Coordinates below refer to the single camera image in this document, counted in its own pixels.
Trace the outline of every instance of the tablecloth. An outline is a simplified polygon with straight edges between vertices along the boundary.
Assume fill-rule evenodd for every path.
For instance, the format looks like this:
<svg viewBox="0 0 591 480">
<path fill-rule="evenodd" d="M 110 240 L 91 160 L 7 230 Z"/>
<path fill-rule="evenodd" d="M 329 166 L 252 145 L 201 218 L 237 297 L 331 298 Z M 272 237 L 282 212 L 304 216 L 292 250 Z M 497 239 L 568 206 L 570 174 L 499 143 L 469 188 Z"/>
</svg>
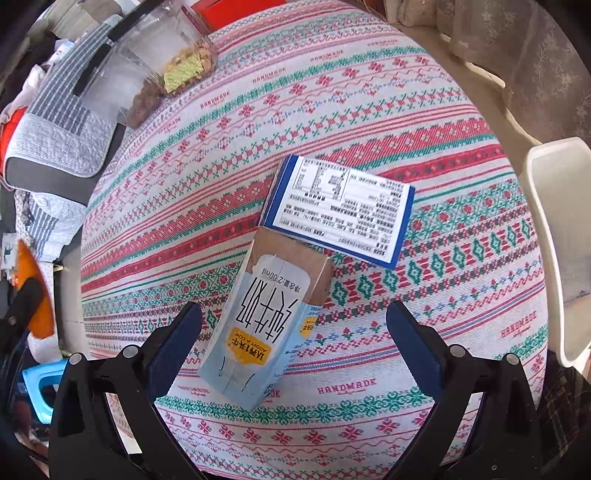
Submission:
<svg viewBox="0 0 591 480">
<path fill-rule="evenodd" d="M 130 133 L 100 180 L 82 240 L 90 349 L 113 356 L 188 301 L 203 330 L 157 407 L 196 465 L 229 478 L 381 478 L 422 425 L 422 395 L 385 326 L 401 299 L 473 355 L 513 351 L 539 400 L 547 309 L 517 178 L 479 111 L 428 53 L 350 5 L 289 3 L 212 39 L 219 65 Z M 289 153 L 417 188 L 394 270 L 335 251 L 314 330 L 254 411 L 199 364 Z M 462 451 L 479 397 L 446 461 Z M 120 423 L 124 420 L 116 412 Z"/>
</svg>

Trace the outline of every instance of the brown carton top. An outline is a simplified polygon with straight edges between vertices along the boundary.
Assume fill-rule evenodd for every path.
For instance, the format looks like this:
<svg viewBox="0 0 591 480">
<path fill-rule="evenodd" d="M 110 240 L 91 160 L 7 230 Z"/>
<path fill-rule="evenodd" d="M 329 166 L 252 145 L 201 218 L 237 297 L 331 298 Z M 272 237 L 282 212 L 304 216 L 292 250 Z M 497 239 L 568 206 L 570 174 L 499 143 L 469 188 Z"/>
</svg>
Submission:
<svg viewBox="0 0 591 480">
<path fill-rule="evenodd" d="M 259 227 L 256 234 L 246 271 L 252 273 L 252 267 L 263 255 L 276 255 L 296 267 L 305 270 L 310 277 L 310 286 L 303 301 L 309 305 L 322 306 L 330 292 L 330 280 L 333 275 L 333 263 L 329 257 L 312 250 L 280 233 Z"/>
</svg>

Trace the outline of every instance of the table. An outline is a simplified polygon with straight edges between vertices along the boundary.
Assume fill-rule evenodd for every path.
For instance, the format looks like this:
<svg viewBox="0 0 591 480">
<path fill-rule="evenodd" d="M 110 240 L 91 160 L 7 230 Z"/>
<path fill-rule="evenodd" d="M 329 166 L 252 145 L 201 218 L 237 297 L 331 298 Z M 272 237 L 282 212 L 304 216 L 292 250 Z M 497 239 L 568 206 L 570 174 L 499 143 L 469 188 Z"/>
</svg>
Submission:
<svg viewBox="0 0 591 480">
<path fill-rule="evenodd" d="M 90 200 L 92 353 L 141 343 L 198 301 L 202 334 L 157 407 L 198 466 L 229 478 L 388 471 L 432 405 L 386 330 L 392 299 L 473 355 L 517 353 L 538 401 L 548 329 L 537 237 L 498 140 L 454 80 L 403 33 L 332 0 L 270 9 L 213 39 L 214 75 L 126 136 Z M 212 391 L 199 363 L 289 153 L 410 182 L 417 194 L 394 270 L 324 250 L 336 266 L 330 298 L 248 412 Z M 478 401 L 446 460 L 460 455 Z"/>
</svg>

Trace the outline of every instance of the floral lace curtain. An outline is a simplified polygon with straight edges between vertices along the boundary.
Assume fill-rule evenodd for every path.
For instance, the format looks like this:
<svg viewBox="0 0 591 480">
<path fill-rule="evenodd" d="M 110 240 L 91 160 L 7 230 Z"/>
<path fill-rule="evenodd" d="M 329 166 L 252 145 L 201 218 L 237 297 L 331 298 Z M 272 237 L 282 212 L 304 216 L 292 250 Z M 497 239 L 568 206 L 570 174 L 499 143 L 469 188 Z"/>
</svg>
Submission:
<svg viewBox="0 0 591 480">
<path fill-rule="evenodd" d="M 436 0 L 437 28 L 466 61 L 505 81 L 505 103 L 541 142 L 581 137 L 591 145 L 591 75 L 534 0 Z"/>
</svg>

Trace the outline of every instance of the tiled floor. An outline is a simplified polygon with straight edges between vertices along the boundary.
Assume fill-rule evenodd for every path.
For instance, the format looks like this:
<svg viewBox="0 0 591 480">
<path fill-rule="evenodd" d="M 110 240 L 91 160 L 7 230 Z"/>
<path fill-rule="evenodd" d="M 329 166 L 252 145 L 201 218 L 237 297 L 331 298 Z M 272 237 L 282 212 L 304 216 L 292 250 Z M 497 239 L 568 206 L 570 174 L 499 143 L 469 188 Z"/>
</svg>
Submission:
<svg viewBox="0 0 591 480">
<path fill-rule="evenodd" d="M 537 141 L 525 133 L 505 108 L 502 81 L 450 54 L 447 42 L 436 30 L 396 26 L 423 46 L 457 81 L 488 121 L 519 174 L 527 151 Z M 82 323 L 79 247 L 64 259 L 64 267 L 60 274 L 61 288 L 56 292 L 56 295 L 60 295 L 63 311 L 59 319 L 63 348 L 70 352 L 88 353 L 88 341 Z"/>
</svg>

